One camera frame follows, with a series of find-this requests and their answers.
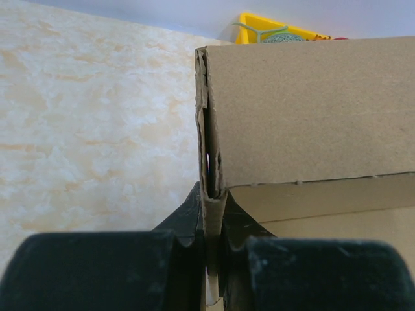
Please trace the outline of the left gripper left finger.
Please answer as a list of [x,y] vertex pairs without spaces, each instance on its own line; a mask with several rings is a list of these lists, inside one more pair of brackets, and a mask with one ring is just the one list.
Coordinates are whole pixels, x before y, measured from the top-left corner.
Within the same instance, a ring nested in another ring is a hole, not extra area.
[[151,231],[38,233],[1,278],[2,310],[204,310],[200,186]]

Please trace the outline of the brown cardboard box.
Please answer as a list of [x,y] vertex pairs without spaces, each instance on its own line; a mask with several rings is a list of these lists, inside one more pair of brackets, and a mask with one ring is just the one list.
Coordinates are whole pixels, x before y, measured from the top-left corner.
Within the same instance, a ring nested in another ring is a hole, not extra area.
[[[286,209],[373,190],[414,191],[414,38],[200,47],[195,51],[200,192],[210,299],[219,295],[228,195],[268,231],[276,208],[247,194],[271,190]],[[414,281],[414,206],[348,215],[335,238],[393,246]]]

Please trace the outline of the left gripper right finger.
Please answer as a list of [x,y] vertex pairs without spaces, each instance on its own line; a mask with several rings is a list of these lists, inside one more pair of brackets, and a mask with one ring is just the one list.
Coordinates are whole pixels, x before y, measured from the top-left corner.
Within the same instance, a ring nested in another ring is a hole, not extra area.
[[247,194],[276,208],[268,231],[228,195],[220,237],[219,295],[226,310],[413,310],[414,281],[398,251],[378,240],[335,238],[348,215],[414,206],[413,190],[303,192],[286,209],[271,190]]

